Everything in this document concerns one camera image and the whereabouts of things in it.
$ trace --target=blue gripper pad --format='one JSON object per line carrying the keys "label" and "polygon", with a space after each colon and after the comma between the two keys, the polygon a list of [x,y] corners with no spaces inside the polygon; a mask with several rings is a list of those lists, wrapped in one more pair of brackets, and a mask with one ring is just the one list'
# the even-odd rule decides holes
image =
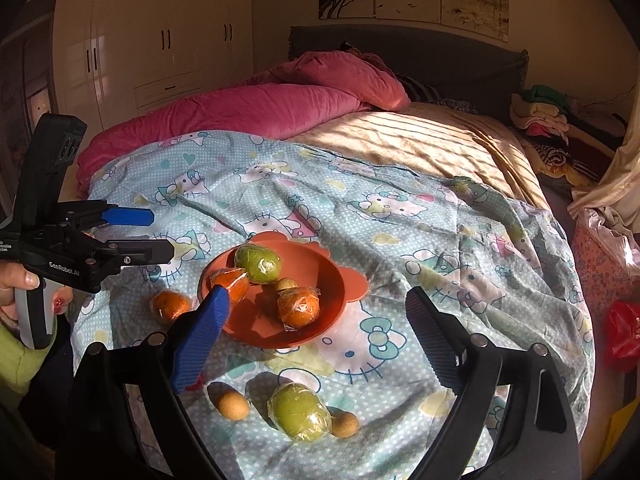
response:
{"label": "blue gripper pad", "polygon": [[451,333],[445,333],[444,329],[448,324],[454,333],[459,332],[455,326],[458,324],[463,334],[466,334],[466,330],[454,316],[440,312],[418,286],[407,293],[404,306],[406,318],[440,384],[458,395],[463,389],[460,356],[447,338]]}
{"label": "blue gripper pad", "polygon": [[135,207],[110,207],[102,213],[102,219],[111,225],[135,225],[148,227],[154,222],[151,209]]}
{"label": "blue gripper pad", "polygon": [[179,343],[174,351],[174,370],[170,383],[176,395],[183,393],[187,386],[198,380],[211,348],[229,317],[229,306],[226,288],[216,285],[197,310],[182,314],[172,327],[181,332],[180,327],[176,326],[178,322],[183,318],[190,321],[188,327],[182,327],[184,333],[178,336]]}

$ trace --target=hand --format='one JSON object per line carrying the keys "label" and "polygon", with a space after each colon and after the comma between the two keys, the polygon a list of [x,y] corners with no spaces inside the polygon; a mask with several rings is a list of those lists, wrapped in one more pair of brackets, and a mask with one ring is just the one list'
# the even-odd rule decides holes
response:
{"label": "hand", "polygon": [[[33,290],[40,283],[39,278],[21,264],[0,261],[0,308],[13,320],[18,319],[15,307],[14,288]],[[59,288],[53,295],[51,308],[54,314],[62,314],[73,299],[73,290],[68,286]]]}

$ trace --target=black pants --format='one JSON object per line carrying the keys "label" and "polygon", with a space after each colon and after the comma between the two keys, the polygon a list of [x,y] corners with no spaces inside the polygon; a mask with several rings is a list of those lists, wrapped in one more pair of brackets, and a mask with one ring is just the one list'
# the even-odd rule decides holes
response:
{"label": "black pants", "polygon": [[60,442],[74,378],[70,333],[66,317],[58,316],[56,340],[18,408],[34,438],[51,449]]}

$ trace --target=beige bed sheet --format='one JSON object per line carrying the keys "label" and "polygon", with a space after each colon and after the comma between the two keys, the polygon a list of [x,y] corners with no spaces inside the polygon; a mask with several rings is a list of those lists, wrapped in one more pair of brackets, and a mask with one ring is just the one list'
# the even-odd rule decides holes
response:
{"label": "beige bed sheet", "polygon": [[418,173],[468,176],[549,209],[518,139],[499,121],[425,103],[402,113],[357,112],[289,139],[373,164]]}

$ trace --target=red plastic bag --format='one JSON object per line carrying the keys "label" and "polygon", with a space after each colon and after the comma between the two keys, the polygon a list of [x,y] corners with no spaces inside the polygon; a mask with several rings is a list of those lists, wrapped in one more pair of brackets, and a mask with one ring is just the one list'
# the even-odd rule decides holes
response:
{"label": "red plastic bag", "polygon": [[604,320],[609,365],[627,373],[640,360],[640,304],[614,301]]}

